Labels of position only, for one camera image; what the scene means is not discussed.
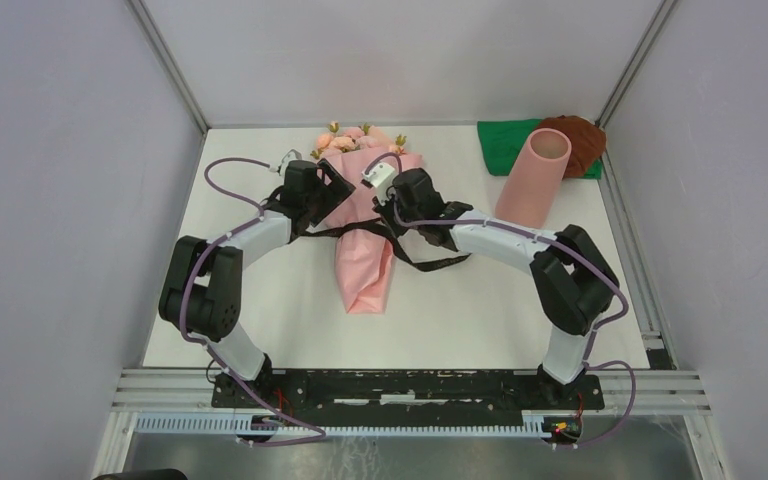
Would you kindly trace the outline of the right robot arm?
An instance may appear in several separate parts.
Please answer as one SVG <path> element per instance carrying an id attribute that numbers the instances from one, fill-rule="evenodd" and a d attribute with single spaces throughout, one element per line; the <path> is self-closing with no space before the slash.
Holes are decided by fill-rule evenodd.
<path id="1" fill-rule="evenodd" d="M 598 320 L 613 300 L 628 303 L 589 234 L 577 225 L 558 232 L 523 227 L 470 204 L 445 201 L 422 168 L 398 172 L 379 165 L 364 182 L 374 192 L 375 211 L 395 235 L 414 230 L 433 246 L 485 256 L 531 276 L 552 325 L 538 368 L 538 396 L 551 408 L 572 401 Z"/>

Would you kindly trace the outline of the pink flower bouquet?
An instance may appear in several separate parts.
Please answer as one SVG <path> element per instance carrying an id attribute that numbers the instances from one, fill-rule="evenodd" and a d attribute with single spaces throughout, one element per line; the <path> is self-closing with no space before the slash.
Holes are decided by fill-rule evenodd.
<path id="1" fill-rule="evenodd" d="M 327 160 L 356 190 L 326 219 L 329 228 L 343 227 L 377 217 L 373 211 L 374 192 L 361 185 L 363 172 L 375 159 L 382 164 L 409 170 L 423 165 L 423 157 L 404 149 L 402 136 L 392 140 L 375 126 L 341 127 L 332 122 L 317 137 L 314 157 Z M 338 290 L 349 314 L 380 314 L 385 310 L 394 251 L 379 235 L 365 230 L 342 234 L 336 243 L 335 275 Z"/>

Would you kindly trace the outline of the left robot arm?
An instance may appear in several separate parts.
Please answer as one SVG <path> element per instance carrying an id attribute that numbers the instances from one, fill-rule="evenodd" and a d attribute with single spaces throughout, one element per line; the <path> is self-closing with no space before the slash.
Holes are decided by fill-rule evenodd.
<path id="1" fill-rule="evenodd" d="M 239 323 L 243 274 L 268 253 L 291 244 L 354 193 L 354 185 L 328 161 L 289 160 L 277 167 L 282 184 L 262 201 L 249 199 L 255 216 L 213 239 L 179 238 L 161 289 L 158 315 L 182 338 L 205 348 L 250 407 L 274 394 L 269 356 Z"/>

